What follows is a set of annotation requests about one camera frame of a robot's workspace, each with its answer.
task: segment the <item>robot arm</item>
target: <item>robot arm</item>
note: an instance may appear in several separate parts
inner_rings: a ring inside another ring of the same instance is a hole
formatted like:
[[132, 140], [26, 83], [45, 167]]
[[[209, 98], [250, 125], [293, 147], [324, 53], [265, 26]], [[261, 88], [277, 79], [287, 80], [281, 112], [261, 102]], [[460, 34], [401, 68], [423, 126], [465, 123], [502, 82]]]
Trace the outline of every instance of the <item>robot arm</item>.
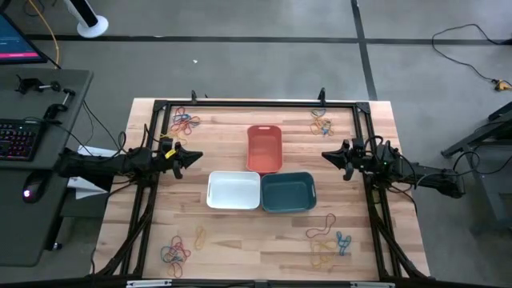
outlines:
[[162, 150], [154, 152], [149, 148], [128, 150], [126, 154], [113, 157], [85, 156], [69, 149], [60, 154], [54, 170], [64, 178], [130, 175], [132, 179], [143, 180], [154, 173], [172, 169], [176, 179], [183, 178], [181, 168], [188, 168], [202, 156], [202, 152], [187, 151], [180, 142], [173, 148], [173, 140], [161, 140]]
[[345, 181], [352, 178], [355, 168], [359, 172], [373, 174], [375, 184], [385, 188], [390, 188], [393, 182], [400, 182], [434, 188], [452, 198], [463, 196], [458, 186], [458, 175], [451, 169], [410, 163], [400, 155], [398, 149], [390, 146], [389, 141], [378, 144], [374, 153], [365, 151], [366, 145], [360, 138], [352, 139], [352, 143], [353, 147], [350, 148], [349, 141], [345, 139], [339, 150], [322, 153], [327, 161], [345, 170]]

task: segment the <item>black stand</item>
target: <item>black stand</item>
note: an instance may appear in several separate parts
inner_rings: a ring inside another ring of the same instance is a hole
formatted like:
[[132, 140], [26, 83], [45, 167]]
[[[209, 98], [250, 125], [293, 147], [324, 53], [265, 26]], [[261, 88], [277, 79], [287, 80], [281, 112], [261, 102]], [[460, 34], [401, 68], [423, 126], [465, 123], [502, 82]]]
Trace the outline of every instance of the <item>black stand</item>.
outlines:
[[[509, 136], [512, 132], [512, 102], [489, 115], [488, 119], [489, 123], [485, 126], [476, 129], [475, 132], [442, 151], [441, 154], [448, 158], [459, 152], [476, 151], [480, 146], [512, 146], [512, 139]], [[470, 164], [474, 161], [474, 156], [471, 153], [467, 154], [466, 158]], [[508, 189], [500, 189], [498, 193], [488, 191], [484, 183], [485, 179], [480, 173], [474, 171], [473, 176], [478, 189], [486, 194], [494, 213], [495, 222], [473, 226], [471, 232], [481, 234], [490, 230], [509, 229], [512, 226], [512, 217], [506, 211], [502, 195], [511, 195], [512, 191]]]

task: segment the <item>gray desk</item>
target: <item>gray desk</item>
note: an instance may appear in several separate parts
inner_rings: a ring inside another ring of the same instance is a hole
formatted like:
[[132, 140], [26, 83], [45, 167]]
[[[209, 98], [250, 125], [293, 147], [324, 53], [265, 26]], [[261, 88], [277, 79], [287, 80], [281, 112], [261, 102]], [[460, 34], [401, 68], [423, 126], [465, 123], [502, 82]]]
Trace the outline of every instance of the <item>gray desk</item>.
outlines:
[[[39, 78], [43, 83], [58, 81], [63, 88], [76, 91], [67, 112], [58, 119], [62, 127], [72, 130], [80, 111], [92, 73], [84, 70], [54, 70], [0, 67], [0, 118], [32, 116], [42, 118], [50, 104], [62, 103], [63, 93], [45, 90], [20, 95], [16, 74], [22, 78]], [[67, 132], [48, 126], [32, 162], [0, 162], [0, 265], [34, 266], [42, 251], [54, 241], [60, 226], [67, 179], [53, 174], [46, 192], [34, 204], [22, 200], [22, 187], [26, 177], [36, 169], [48, 170], [55, 164], [58, 154], [66, 146]]]

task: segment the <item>screw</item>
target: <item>screw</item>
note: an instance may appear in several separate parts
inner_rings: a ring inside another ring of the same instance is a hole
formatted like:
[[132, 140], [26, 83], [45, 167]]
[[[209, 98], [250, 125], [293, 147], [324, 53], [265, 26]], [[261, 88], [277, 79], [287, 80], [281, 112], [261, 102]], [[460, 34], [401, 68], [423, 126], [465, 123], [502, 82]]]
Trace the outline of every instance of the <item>screw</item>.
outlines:
[[66, 97], [64, 98], [64, 102], [62, 103], [64, 106], [66, 105], [66, 102], [67, 102], [67, 99], [68, 97], [71, 95], [71, 96], [74, 96], [75, 95], [75, 92], [71, 89], [67, 89], [65, 88], [64, 89], [64, 93], [66, 93]]
[[41, 90], [48, 89], [48, 88], [51, 88], [55, 92], [61, 91], [61, 85], [57, 81], [52, 81], [52, 82], [50, 82], [49, 85], [42, 85], [39, 87], [39, 89], [41, 89]]

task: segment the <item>white paper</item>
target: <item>white paper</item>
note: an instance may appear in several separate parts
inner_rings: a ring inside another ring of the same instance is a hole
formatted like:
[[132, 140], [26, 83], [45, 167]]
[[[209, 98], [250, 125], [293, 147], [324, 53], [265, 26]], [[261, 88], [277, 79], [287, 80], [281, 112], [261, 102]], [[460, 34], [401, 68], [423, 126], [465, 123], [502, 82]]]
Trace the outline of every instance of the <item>white paper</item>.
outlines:
[[[116, 153], [114, 150], [107, 150], [107, 149], [101, 149], [101, 148], [94, 148], [86, 146], [89, 152], [92, 153], [93, 156], [105, 156], [110, 157]], [[83, 149], [83, 146], [78, 147], [78, 153], [82, 155], [89, 155], [89, 153]], [[85, 180], [81, 177], [72, 177], [67, 183], [67, 186], [69, 188], [75, 188], [76, 193], [76, 199], [82, 199], [89, 196], [94, 196], [98, 194], [106, 193], [105, 190], [102, 188], [96, 186], [95, 184]]]

